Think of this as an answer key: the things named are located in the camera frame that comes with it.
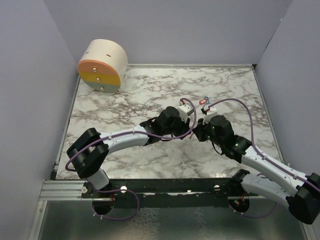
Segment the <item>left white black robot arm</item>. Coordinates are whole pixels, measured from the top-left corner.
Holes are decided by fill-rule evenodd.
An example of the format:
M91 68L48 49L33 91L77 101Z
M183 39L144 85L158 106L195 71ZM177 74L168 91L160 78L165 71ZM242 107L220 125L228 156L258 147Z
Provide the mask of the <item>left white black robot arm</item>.
M100 133L94 127L89 128L69 147L67 156L78 177L91 183L97 196L106 197L110 193L111 183L101 166L107 155L159 141L183 139L190 132L189 116L193 112L189 104L177 108L168 106L159 116L132 129Z

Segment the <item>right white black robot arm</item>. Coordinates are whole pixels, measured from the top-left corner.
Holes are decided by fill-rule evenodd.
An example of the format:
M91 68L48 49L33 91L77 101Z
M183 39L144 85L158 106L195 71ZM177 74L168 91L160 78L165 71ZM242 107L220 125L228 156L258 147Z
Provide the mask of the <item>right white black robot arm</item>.
M200 142L219 146L221 154L259 171L265 180L246 170L233 176L229 189L240 196L244 192L269 198L288 208L304 224L311 225L320 214L320 176L295 170L263 153L250 140L236 135L223 115L201 118L193 129Z

